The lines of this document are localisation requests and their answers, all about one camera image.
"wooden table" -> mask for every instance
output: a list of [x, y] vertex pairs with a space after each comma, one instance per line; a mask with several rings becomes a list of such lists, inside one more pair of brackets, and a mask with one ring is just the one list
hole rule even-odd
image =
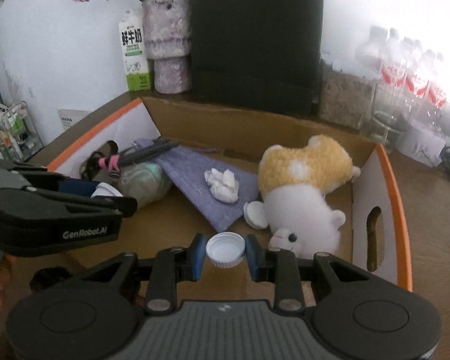
[[398, 152], [390, 161], [408, 225], [414, 292], [442, 314], [442, 340], [433, 359], [450, 360], [450, 181]]

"gray cloth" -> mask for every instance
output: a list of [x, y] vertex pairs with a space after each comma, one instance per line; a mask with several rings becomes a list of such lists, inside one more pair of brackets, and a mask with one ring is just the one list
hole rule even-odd
[[[139, 149], [150, 146], [151, 140], [137, 139]], [[175, 147], [154, 160], [173, 183], [210, 222], [216, 231], [226, 231], [243, 216], [243, 205], [252, 202], [259, 195], [257, 175], [246, 172], [228, 163], [207, 157], [183, 146]], [[205, 182], [205, 171], [215, 168], [220, 172], [230, 169], [235, 174], [240, 188], [238, 200], [226, 204], [215, 199]]]

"milk carton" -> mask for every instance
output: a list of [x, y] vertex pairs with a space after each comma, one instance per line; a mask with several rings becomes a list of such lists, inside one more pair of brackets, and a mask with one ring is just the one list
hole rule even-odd
[[128, 90], [150, 89], [151, 77], [148, 61], [145, 58], [141, 15], [138, 12], [126, 11], [118, 28]]

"plastic bag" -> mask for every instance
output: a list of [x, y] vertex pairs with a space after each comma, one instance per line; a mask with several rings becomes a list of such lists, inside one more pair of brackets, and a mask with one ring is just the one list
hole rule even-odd
[[162, 199], [172, 185], [160, 165], [145, 162], [122, 171], [118, 189], [124, 196], [137, 199], [140, 208]]

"white tissue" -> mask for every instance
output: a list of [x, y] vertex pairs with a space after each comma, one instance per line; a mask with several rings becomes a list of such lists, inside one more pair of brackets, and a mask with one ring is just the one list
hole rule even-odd
[[210, 186], [212, 196], [223, 202], [232, 204], [239, 199], [239, 182], [229, 169], [224, 173], [215, 168], [205, 171], [205, 181]]

